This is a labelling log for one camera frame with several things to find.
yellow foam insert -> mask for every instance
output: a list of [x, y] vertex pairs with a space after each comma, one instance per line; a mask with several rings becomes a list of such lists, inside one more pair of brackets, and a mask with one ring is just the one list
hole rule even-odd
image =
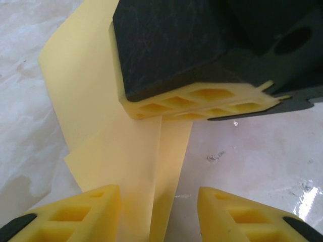
[[[161, 129], [161, 117], [133, 120], [118, 102], [124, 91], [115, 40], [108, 32], [116, 4], [86, 0], [50, 38], [39, 64], [71, 152], [66, 163], [77, 183], [82, 191], [120, 185], [123, 207], [118, 239], [148, 241], [150, 229], [158, 234], [166, 230], [172, 198], [154, 204], [154, 191], [175, 193], [191, 123]], [[160, 129], [164, 145], [159, 149]], [[176, 146], [173, 137], [180, 140]], [[173, 150], [174, 157], [158, 159]], [[158, 168], [162, 160], [172, 162], [172, 176]], [[164, 179], [155, 183], [156, 174]], [[150, 228], [153, 209], [164, 216]]]
[[132, 118], [142, 119], [163, 115], [165, 120], [197, 120], [239, 115], [267, 110], [280, 103], [263, 92], [273, 84], [260, 87], [248, 83], [193, 83], [167, 93], [130, 102], [120, 102]]
[[306, 242], [283, 220], [294, 214], [214, 188], [200, 188], [197, 201], [203, 242]]
[[105, 186], [26, 212], [37, 217], [10, 242], [115, 242], [121, 210], [118, 186]]

yellow honeycomb foam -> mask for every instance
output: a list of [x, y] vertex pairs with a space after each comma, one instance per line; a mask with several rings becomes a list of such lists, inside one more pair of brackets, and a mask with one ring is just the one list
hole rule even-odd
[[200, 188], [197, 202], [203, 242], [306, 242], [283, 220], [294, 214], [214, 188]]
[[28, 211], [37, 217], [10, 242], [116, 241], [121, 197], [105, 186]]
[[134, 119], [157, 115], [165, 120], [208, 119], [264, 111], [279, 104], [279, 98], [263, 92], [272, 84], [194, 83], [139, 102], [130, 102], [123, 95], [120, 102]]

